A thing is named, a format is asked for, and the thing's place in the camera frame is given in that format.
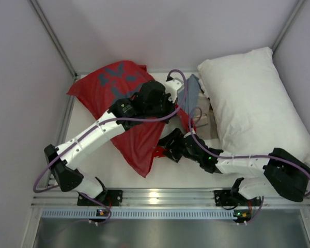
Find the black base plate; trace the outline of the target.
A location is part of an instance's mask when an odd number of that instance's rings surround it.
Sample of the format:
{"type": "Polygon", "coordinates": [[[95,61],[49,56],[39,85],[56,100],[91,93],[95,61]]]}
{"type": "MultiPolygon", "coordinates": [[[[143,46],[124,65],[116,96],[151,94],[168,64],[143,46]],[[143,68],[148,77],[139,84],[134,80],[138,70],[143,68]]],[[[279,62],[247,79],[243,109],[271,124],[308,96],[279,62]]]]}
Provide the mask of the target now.
{"type": "Polygon", "coordinates": [[[120,206],[122,202],[122,190],[106,190],[96,197],[94,200],[90,200],[85,196],[79,194],[77,199],[78,206],[98,206],[99,204],[95,202],[98,201],[107,207],[117,207],[120,206]]]}
{"type": "Polygon", "coordinates": [[[261,198],[247,199],[237,192],[231,190],[215,190],[214,199],[216,206],[237,207],[237,206],[260,206],[261,198]]]}

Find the aluminium corner post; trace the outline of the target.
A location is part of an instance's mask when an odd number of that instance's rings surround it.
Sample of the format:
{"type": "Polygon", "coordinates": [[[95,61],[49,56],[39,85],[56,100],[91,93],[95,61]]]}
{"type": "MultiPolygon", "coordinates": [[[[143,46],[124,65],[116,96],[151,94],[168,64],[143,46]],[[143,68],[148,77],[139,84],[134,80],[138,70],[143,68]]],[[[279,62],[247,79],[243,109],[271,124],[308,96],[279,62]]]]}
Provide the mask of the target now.
{"type": "Polygon", "coordinates": [[[281,45],[282,41],[286,37],[287,33],[289,30],[292,28],[294,22],[298,18],[299,14],[302,12],[305,4],[307,3],[307,0],[298,0],[296,1],[296,4],[294,5],[293,9],[289,13],[289,16],[285,20],[278,36],[276,37],[271,49],[273,54],[275,54],[276,50],[279,48],[281,45]]]}
{"type": "Polygon", "coordinates": [[[55,47],[56,51],[58,52],[60,58],[62,59],[63,63],[65,64],[66,68],[68,69],[69,73],[72,75],[74,79],[78,77],[78,73],[74,69],[70,59],[68,58],[62,44],[60,43],[52,25],[50,24],[46,14],[44,13],[40,3],[38,0],[28,0],[28,3],[32,7],[33,11],[35,12],[36,16],[38,17],[41,25],[45,29],[49,39],[51,40],[53,46],[55,47]]]}

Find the beige grey pillowcase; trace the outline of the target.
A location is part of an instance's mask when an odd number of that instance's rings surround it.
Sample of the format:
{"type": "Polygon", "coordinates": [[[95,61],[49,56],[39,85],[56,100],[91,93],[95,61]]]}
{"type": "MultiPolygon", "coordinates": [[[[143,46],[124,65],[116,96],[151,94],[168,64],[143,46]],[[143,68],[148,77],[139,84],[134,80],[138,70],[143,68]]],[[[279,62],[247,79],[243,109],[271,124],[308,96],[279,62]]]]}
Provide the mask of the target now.
{"type": "Polygon", "coordinates": [[[219,138],[210,100],[202,91],[198,93],[197,106],[201,108],[201,114],[199,110],[195,111],[194,121],[199,119],[196,124],[197,135],[204,140],[219,138]]]}

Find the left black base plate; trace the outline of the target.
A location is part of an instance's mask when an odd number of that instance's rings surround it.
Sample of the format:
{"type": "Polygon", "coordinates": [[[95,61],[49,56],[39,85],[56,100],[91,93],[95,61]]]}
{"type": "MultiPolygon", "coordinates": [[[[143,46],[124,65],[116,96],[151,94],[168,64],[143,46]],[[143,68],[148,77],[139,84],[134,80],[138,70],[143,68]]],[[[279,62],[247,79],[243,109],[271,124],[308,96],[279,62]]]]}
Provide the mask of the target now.
{"type": "Polygon", "coordinates": [[[95,202],[98,201],[107,207],[117,207],[120,206],[122,202],[122,190],[106,190],[96,197],[94,200],[90,200],[85,196],[79,194],[77,199],[78,206],[98,206],[99,204],[95,202]]]}

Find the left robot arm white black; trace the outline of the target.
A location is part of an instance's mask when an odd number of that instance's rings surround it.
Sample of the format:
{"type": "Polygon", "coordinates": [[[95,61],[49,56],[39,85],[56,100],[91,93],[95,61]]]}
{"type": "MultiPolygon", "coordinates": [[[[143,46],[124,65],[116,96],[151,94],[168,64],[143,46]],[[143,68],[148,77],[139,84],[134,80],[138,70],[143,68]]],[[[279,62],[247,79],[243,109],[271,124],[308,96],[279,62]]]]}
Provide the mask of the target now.
{"type": "Polygon", "coordinates": [[[82,160],[107,141],[140,125],[141,119],[172,117],[181,87],[182,83],[174,79],[146,82],[132,96],[116,100],[95,123],[70,141],[48,145],[44,153],[60,189],[76,190],[82,198],[103,202],[107,189],[100,179],[79,170],[82,160]]]}

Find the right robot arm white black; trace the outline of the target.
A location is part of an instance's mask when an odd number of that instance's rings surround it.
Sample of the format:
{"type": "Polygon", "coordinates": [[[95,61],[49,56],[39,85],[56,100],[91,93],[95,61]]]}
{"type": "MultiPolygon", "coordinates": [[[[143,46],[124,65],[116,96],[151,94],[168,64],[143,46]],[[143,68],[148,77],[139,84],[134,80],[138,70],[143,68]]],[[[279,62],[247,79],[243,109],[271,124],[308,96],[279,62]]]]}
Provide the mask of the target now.
{"type": "Polygon", "coordinates": [[[299,203],[310,182],[310,168],[282,148],[274,148],[267,155],[239,156],[211,148],[195,132],[183,134],[178,128],[160,139],[157,146],[174,162],[185,157],[208,173],[237,175],[230,190],[235,202],[279,195],[299,203]]]}

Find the white bare pillow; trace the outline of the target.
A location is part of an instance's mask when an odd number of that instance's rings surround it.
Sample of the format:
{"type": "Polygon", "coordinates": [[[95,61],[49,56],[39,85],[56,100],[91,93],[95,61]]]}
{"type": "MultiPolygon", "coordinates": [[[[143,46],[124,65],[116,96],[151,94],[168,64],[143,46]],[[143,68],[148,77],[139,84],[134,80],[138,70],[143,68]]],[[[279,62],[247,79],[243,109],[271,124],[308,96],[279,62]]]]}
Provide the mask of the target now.
{"type": "Polygon", "coordinates": [[[297,113],[268,47],[207,59],[198,65],[222,149],[268,154],[282,148],[310,165],[310,134],[297,113]]]}

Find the aluminium mounting rail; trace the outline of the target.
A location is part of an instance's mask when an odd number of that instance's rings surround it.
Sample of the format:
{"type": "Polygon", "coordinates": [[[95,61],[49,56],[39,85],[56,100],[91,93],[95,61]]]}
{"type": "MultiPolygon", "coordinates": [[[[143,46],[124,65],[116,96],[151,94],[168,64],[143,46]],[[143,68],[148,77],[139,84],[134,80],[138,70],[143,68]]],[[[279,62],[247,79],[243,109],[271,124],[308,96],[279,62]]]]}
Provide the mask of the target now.
{"type": "MultiPolygon", "coordinates": [[[[122,189],[120,207],[215,207],[214,191],[216,188],[195,189],[122,189]]],[[[33,196],[33,207],[76,207],[78,193],[62,192],[58,189],[33,196]]]]}

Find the red pillowcase with grey print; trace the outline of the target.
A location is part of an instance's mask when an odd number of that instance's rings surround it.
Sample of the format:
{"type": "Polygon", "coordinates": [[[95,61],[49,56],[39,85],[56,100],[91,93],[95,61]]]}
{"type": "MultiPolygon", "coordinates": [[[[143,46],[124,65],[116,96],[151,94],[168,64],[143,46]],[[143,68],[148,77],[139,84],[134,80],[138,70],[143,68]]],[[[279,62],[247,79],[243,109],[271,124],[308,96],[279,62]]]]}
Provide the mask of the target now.
{"type": "MultiPolygon", "coordinates": [[[[118,99],[131,97],[143,83],[152,79],[145,65],[122,60],[78,80],[67,94],[77,97],[94,118],[99,119],[118,99]]],[[[148,175],[154,157],[162,152],[157,143],[164,126],[164,122],[144,122],[111,140],[127,163],[142,177],[148,175]]]]}

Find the left aluminium corner post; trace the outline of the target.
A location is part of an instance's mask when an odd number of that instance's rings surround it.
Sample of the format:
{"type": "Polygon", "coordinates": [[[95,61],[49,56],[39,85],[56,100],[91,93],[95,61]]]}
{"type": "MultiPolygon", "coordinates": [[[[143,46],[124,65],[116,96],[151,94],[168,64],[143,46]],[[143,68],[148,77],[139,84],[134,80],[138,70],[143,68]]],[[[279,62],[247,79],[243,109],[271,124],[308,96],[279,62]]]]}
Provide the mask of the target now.
{"type": "Polygon", "coordinates": [[[35,12],[36,16],[38,17],[41,25],[45,29],[49,39],[51,40],[53,46],[55,47],[56,51],[58,52],[60,58],[62,59],[63,63],[65,64],[66,68],[68,69],[69,73],[72,75],[74,79],[78,77],[78,73],[74,69],[70,59],[68,58],[62,44],[60,43],[52,25],[50,24],[46,14],[44,13],[40,3],[38,0],[28,0],[28,3],[32,7],[33,11],[35,12]]]}

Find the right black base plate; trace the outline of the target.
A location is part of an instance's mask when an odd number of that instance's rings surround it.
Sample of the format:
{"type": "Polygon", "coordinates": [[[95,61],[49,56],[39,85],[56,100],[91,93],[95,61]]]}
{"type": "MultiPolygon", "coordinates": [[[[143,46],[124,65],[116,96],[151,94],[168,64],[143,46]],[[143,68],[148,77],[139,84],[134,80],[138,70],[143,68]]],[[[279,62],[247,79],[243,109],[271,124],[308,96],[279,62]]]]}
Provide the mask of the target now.
{"type": "Polygon", "coordinates": [[[216,206],[237,207],[237,206],[260,206],[261,198],[247,199],[237,192],[231,190],[215,190],[214,199],[216,206]]]}

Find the right aluminium corner post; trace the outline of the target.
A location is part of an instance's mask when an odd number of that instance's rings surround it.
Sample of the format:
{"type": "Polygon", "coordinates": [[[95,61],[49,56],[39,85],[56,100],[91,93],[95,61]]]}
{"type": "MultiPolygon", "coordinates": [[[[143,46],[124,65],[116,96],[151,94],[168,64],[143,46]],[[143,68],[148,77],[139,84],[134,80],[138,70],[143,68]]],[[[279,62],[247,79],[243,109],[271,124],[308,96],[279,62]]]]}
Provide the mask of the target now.
{"type": "Polygon", "coordinates": [[[289,13],[289,16],[285,20],[278,36],[276,37],[271,49],[273,54],[275,54],[276,50],[279,48],[281,45],[282,41],[286,37],[287,33],[289,30],[292,28],[294,22],[298,18],[299,14],[302,12],[305,4],[307,3],[307,0],[298,0],[296,1],[296,4],[294,5],[293,9],[289,13]]]}

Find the blue grey pillowcase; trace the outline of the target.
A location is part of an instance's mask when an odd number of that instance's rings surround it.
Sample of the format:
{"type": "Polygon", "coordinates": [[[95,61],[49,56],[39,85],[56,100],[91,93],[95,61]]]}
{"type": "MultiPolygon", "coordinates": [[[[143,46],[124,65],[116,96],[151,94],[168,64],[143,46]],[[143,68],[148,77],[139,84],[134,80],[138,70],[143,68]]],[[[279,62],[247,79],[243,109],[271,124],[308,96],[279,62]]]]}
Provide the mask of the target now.
{"type": "Polygon", "coordinates": [[[186,113],[190,114],[193,118],[196,114],[196,111],[192,112],[192,110],[197,107],[198,102],[198,94],[200,92],[200,86],[198,83],[199,78],[192,74],[187,79],[188,83],[188,93],[185,98],[185,101],[182,103],[182,98],[184,96],[184,89],[178,92],[178,103],[177,105],[181,105],[181,109],[186,113]]]}

